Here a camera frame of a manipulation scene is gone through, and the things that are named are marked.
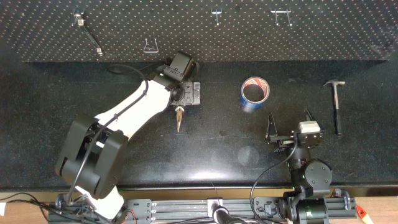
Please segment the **hammer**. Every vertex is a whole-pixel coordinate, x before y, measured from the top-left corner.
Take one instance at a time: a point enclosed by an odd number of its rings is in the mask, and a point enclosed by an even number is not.
[[[338,113],[338,97],[337,97],[337,85],[344,85],[346,82],[345,81],[339,81],[337,79],[334,80],[329,80],[327,83],[324,84],[327,85],[331,83],[333,86],[333,94],[335,96],[335,123],[336,123],[336,134],[339,137],[342,137],[343,132],[341,131],[341,121],[340,121],[340,115]]]

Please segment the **pegboard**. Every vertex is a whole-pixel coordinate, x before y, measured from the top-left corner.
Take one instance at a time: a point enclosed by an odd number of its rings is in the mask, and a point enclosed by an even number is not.
[[[286,14],[291,10],[292,26]],[[95,46],[74,23],[84,11]],[[213,11],[221,11],[219,25]],[[0,38],[25,62],[384,60],[397,47],[393,0],[38,0],[0,2]],[[143,52],[145,39],[158,53]]]

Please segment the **black countertop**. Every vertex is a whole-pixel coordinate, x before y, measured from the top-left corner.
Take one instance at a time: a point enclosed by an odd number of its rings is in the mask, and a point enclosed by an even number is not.
[[[0,59],[0,190],[67,189],[54,167],[73,119],[116,106],[135,91],[139,77],[106,73],[110,63]],[[168,108],[132,137],[120,189],[210,188],[210,181],[217,187],[249,187],[285,156],[264,143],[268,112],[278,132],[287,134],[305,120],[305,108],[326,129],[311,155],[333,168],[332,185],[398,184],[396,59],[200,65],[201,104],[187,107],[180,133],[175,111]],[[239,86],[251,76],[266,79],[271,94],[263,108],[247,114],[241,111]],[[334,135],[331,87],[322,87],[332,78],[346,81],[338,87],[342,138]],[[259,185],[290,187],[287,166],[271,170]]]

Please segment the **wooden surface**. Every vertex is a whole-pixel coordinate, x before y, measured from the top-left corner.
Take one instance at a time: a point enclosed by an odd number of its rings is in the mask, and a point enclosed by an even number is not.
[[[397,197],[360,197],[356,203],[362,206],[375,224],[398,223],[398,198]],[[0,217],[0,223],[47,223],[40,209],[26,203],[8,203],[4,217]],[[360,224],[359,218],[345,220],[330,220],[331,224]]]

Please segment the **hammer head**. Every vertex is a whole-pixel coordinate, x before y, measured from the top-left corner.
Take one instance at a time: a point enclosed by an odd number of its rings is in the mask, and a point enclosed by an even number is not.
[[[331,83],[333,86],[337,86],[337,85],[344,85],[346,82],[345,81],[339,81],[337,79],[334,80],[329,80],[327,83],[325,83],[323,86],[327,85]]]

